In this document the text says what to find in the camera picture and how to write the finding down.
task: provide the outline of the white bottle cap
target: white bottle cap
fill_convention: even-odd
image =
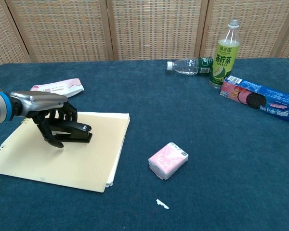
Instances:
[[[172,71],[172,62],[167,62],[167,71]]]
[[[239,28],[239,27],[240,27],[239,21],[238,21],[237,19],[232,19],[232,20],[230,20],[230,22],[228,23],[228,26],[229,26],[231,29]]]

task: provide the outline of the barcode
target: barcode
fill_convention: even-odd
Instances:
[[[242,81],[242,79],[237,78],[237,77],[234,77],[234,76],[229,76],[227,79],[228,79],[229,81],[235,82],[235,83],[237,83],[237,84]]]
[[[201,74],[207,74],[207,73],[209,73],[210,72],[210,68],[204,68],[204,67],[202,67],[201,69],[200,69],[200,73]]]

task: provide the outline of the paper sheet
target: paper sheet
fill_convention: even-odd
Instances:
[[[0,147],[0,174],[102,193],[117,166],[129,121],[79,113],[78,122],[92,127],[91,142],[64,142],[59,149],[27,119]]]
[[[129,113],[100,113],[100,112],[78,112],[78,114],[84,114],[84,115],[94,115],[94,116],[102,116],[102,117],[109,117],[109,118],[119,118],[119,119],[130,119],[130,114]],[[121,154],[121,149],[124,143],[124,138],[122,141],[122,145],[120,150],[118,150],[118,154],[116,157],[116,160],[114,162],[114,165],[112,167],[111,173],[109,175],[106,187],[112,186],[113,182],[114,182],[114,178],[115,178],[115,174],[116,174],[116,170],[117,170],[117,166],[118,166],[118,162],[120,159],[120,154]]]

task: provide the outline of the plastic bottle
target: plastic bottle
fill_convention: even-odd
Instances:
[[[230,75],[238,48],[240,46],[238,36],[239,21],[230,20],[227,32],[220,38],[216,55],[213,62],[213,69],[210,73],[209,84],[215,88],[220,88],[224,79]]]
[[[185,58],[175,62],[167,62],[167,70],[176,71],[184,75],[209,74],[213,65],[213,58]]]

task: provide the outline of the blue ring on robot arm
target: blue ring on robot arm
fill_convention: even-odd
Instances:
[[[11,105],[11,101],[9,99],[9,97],[7,97],[6,94],[4,94],[3,92],[0,92],[0,96],[4,99],[5,102],[5,106],[6,106],[6,117],[4,122],[7,122],[11,119],[12,117],[12,105]]]

